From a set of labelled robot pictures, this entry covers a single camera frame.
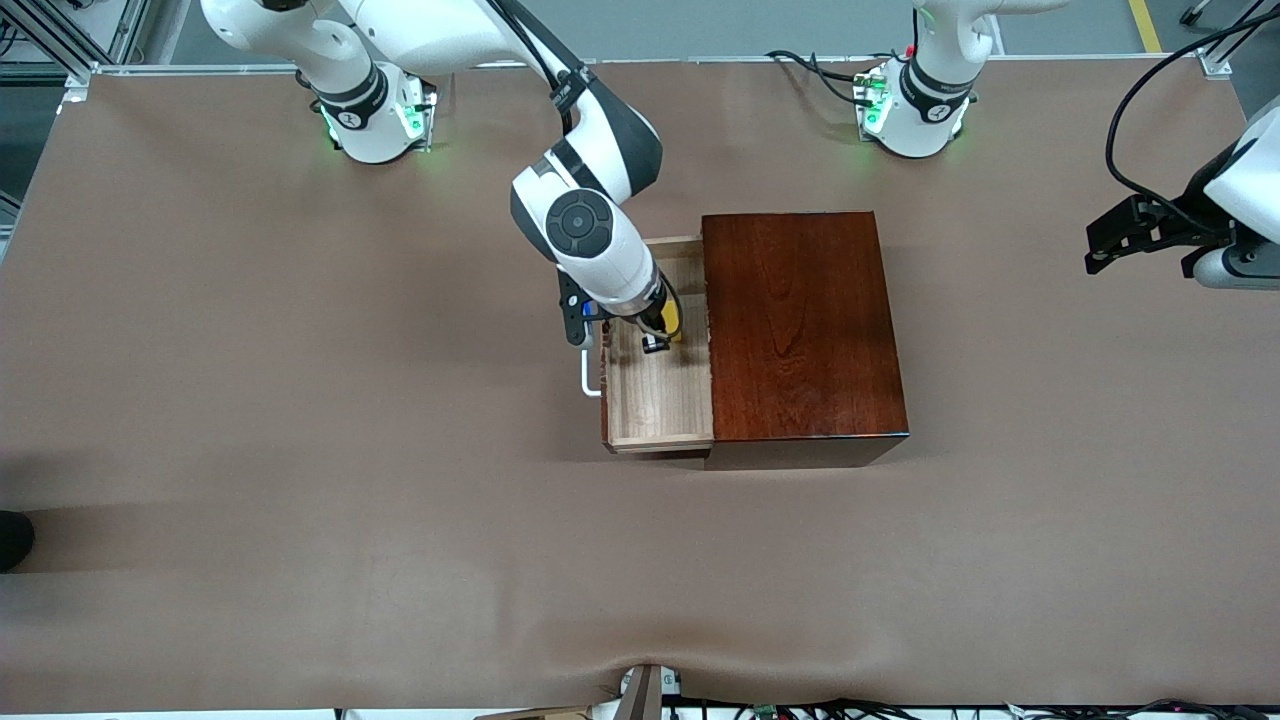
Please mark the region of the light wood drawer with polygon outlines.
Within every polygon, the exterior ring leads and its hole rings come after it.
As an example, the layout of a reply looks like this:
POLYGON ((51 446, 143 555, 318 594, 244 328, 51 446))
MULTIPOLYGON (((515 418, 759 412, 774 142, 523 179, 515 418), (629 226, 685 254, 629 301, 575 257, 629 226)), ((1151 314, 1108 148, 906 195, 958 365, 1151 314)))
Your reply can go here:
POLYGON ((600 324, 595 363, 602 389, 602 441, 614 454, 691 454, 710 450, 710 352, 704 254, 699 236, 648 240, 682 305, 680 337, 645 354, 640 329, 600 324))

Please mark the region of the dark red wooden cabinet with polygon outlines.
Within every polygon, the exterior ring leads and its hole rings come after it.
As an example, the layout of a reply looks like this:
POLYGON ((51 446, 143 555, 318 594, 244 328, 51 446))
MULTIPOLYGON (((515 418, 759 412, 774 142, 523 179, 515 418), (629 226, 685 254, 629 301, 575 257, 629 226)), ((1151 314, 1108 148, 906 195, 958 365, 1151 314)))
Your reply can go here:
POLYGON ((717 471, 864 468, 909 434, 872 211, 701 220, 717 471))

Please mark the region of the brown table cover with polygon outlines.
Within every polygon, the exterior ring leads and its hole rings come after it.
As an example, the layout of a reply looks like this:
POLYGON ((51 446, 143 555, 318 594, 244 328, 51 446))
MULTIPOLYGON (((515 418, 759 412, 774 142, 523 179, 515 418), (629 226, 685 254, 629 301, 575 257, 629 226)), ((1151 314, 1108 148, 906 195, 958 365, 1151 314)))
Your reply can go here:
POLYGON ((609 64, 626 210, 876 214, 910 436, 860 469, 608 454, 509 219, 525 69, 436 146, 328 143, 285 73, 97 76, 0 265, 0 712, 1280 702, 1280 292, 1084 272, 1146 59, 992 61, 928 161, 772 63, 609 64))

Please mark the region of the black round object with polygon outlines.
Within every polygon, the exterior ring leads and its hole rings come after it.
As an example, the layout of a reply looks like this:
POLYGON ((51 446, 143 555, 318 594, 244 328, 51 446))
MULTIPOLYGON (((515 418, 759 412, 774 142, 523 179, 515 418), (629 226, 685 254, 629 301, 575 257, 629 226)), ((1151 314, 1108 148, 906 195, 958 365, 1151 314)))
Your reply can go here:
POLYGON ((35 544, 35 525, 18 511, 0 509, 0 574, 19 566, 35 544))

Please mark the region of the aluminium frame strut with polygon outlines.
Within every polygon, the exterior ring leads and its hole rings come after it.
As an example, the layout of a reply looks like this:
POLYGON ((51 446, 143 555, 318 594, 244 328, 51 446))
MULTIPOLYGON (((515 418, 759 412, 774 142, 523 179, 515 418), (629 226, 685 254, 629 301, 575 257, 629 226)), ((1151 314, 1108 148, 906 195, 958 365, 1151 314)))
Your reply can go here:
POLYGON ((1219 29, 1210 32, 1194 50, 1206 78, 1233 74, 1231 59, 1266 22, 1280 20, 1280 0, 1242 0, 1240 10, 1219 29))
POLYGON ((127 64, 151 0, 0 0, 0 83, 87 79, 127 64))

